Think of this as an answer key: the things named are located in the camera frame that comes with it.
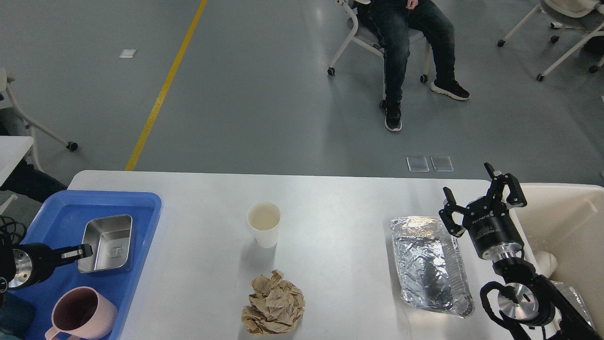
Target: dark pants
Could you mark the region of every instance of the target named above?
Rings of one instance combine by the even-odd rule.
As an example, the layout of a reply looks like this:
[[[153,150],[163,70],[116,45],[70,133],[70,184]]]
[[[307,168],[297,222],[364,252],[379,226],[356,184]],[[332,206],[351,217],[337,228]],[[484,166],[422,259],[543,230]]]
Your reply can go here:
[[[10,134],[0,123],[0,136],[9,136]],[[28,165],[25,160],[21,160],[13,172],[8,176],[4,184],[0,186],[0,191],[9,190],[17,194],[25,195],[32,200],[40,203],[55,192],[65,190],[67,187],[56,179],[46,175],[42,171],[34,169],[33,165]]]
[[[373,0],[359,6],[359,20],[378,38],[384,48],[386,101],[400,102],[409,57],[409,28],[419,30],[432,45],[436,78],[455,79],[455,38],[449,19],[430,0],[420,0],[414,10],[404,0]]]

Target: yellow floor line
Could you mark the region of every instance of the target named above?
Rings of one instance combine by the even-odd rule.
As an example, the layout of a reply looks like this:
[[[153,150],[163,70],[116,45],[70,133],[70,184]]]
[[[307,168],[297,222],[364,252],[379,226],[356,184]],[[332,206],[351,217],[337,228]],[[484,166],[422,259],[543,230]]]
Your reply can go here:
[[[199,7],[197,8],[195,17],[193,17],[193,21],[191,21],[191,25],[189,25],[187,34],[185,35],[185,38],[182,40],[181,47],[178,50],[178,53],[176,54],[176,58],[174,59],[174,62],[172,63],[172,67],[170,67],[168,76],[165,78],[164,85],[161,87],[161,91],[159,92],[159,95],[157,96],[157,99],[155,100],[155,105],[153,106],[153,109],[151,110],[151,113],[149,114],[149,118],[147,118],[147,123],[145,123],[143,131],[141,132],[141,135],[138,137],[137,144],[134,146],[134,150],[132,150],[130,159],[128,160],[128,164],[126,165],[126,168],[124,169],[126,171],[134,170],[134,167],[137,165],[138,157],[141,155],[141,152],[143,151],[143,147],[145,146],[147,137],[149,136],[149,133],[151,132],[151,129],[153,128],[153,124],[155,123],[155,119],[157,118],[157,115],[159,113],[159,109],[161,109],[161,105],[164,103],[165,95],[168,93],[168,90],[170,89],[172,80],[174,79],[174,76],[176,75],[176,71],[178,71],[178,67],[181,64],[182,57],[184,56],[185,51],[187,50],[188,43],[191,40],[191,36],[193,35],[193,32],[195,31],[195,27],[197,26],[201,13],[204,11],[205,3],[207,1],[208,0],[201,0],[201,2],[199,3]]]

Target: black sneaker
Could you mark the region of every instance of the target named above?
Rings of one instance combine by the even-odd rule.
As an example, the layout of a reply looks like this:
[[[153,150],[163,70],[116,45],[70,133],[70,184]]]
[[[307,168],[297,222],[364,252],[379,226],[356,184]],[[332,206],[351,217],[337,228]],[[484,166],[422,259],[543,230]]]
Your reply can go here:
[[[384,125],[390,131],[400,131],[403,128],[403,123],[400,121],[400,102],[386,103]]]
[[[455,100],[468,100],[470,99],[470,92],[466,91],[456,81],[442,82],[436,79],[430,84],[430,90],[432,92],[445,94]]]

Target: crumpled brown paper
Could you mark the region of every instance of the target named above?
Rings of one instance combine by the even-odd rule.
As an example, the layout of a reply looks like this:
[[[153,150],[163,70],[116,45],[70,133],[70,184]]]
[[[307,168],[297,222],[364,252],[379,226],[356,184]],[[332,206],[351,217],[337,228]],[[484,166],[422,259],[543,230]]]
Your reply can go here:
[[[241,312],[241,321],[252,334],[281,334],[296,327],[304,313],[304,295],[294,284],[273,270],[272,277],[260,275],[252,280],[254,294]]]

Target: white chair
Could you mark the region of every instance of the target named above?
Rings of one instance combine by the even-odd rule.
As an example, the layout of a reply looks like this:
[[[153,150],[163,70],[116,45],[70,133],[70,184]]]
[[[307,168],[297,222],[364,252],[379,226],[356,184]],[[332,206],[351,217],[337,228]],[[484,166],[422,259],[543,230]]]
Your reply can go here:
[[[351,41],[357,43],[362,48],[368,50],[369,52],[372,52],[373,54],[375,54],[379,57],[384,56],[384,48],[379,45],[379,42],[378,42],[378,39],[376,38],[376,36],[373,35],[373,33],[370,30],[368,30],[366,27],[364,27],[362,24],[360,24],[359,19],[356,17],[355,10],[352,9],[354,7],[355,2],[367,5],[367,4],[371,3],[371,0],[336,0],[336,2],[338,3],[338,5],[341,5],[342,7],[344,7],[344,10],[346,11],[346,13],[349,16],[349,18],[347,20],[347,25],[350,28],[350,33],[348,34],[346,39],[344,39],[344,42],[342,43],[342,45],[340,46],[340,48],[338,49],[336,54],[333,56],[332,60],[329,62],[327,74],[329,74],[330,76],[334,76],[336,74],[336,70],[334,68],[336,61],[338,61],[338,58],[340,57],[340,55],[342,55],[342,52],[344,52],[344,50],[346,49],[346,46],[348,46],[348,44]],[[409,43],[410,44],[413,44],[414,42],[419,41],[422,38],[423,38],[423,33],[421,31],[410,29],[410,32],[409,32]],[[423,68],[423,74],[420,76],[420,81],[422,83],[425,83],[428,81],[428,66],[430,63],[430,49],[431,49],[430,43],[428,41],[426,41],[425,64],[424,64],[424,68]],[[382,100],[380,101],[380,104],[379,104],[380,108],[385,108],[385,102],[386,102],[385,101],[385,98],[386,98],[385,86],[386,85],[384,84],[384,90],[382,91]]]
[[[36,169],[43,171],[42,167],[40,166],[40,162],[39,162],[39,158],[38,158],[35,128],[39,128],[45,134],[56,139],[59,143],[65,145],[65,147],[69,151],[75,151],[77,149],[78,145],[76,142],[69,142],[69,141],[67,141],[67,139],[64,139],[63,137],[57,135],[52,130],[50,130],[46,126],[38,123],[36,120],[34,120],[30,116],[26,115],[23,112],[23,110],[21,110],[21,107],[17,103],[17,100],[14,98],[14,94],[10,88],[10,83],[14,82],[14,80],[15,80],[14,75],[12,75],[11,72],[7,72],[7,70],[4,67],[0,67],[0,100],[4,99],[4,97],[2,96],[2,93],[6,92],[8,95],[8,99],[10,99],[10,102],[13,105],[14,112],[23,121],[27,134],[29,136],[32,136],[34,139],[34,144],[31,147],[31,150],[28,155],[31,156],[32,163],[34,164]]]
[[[599,26],[592,28],[585,27],[578,20],[578,18],[581,18],[585,15],[591,15],[593,10],[597,10],[599,15],[604,15],[604,5],[601,5],[598,0],[539,0],[537,6],[535,6],[527,14],[527,16],[525,16],[524,19],[522,19],[518,25],[516,25],[516,27],[510,31],[510,33],[497,42],[497,46],[502,47],[506,41],[508,41],[516,33],[516,31],[518,31],[518,29],[522,27],[540,9],[543,9],[546,14],[561,23],[561,31],[559,35],[552,36],[550,38],[550,42],[552,44],[555,44],[560,39],[562,33],[567,27],[573,27],[584,32],[583,37],[575,46],[563,54],[545,71],[537,75],[537,80],[542,82],[545,79],[545,76],[553,71],[554,68],[560,65],[560,63],[566,60],[566,58],[573,54],[577,49],[583,46],[588,40],[595,36],[604,36],[604,31],[600,31],[604,27],[604,20]],[[595,73],[600,69],[600,67],[602,67],[602,65],[604,65],[604,56],[602,56],[596,65],[590,66],[588,70],[591,73]]]

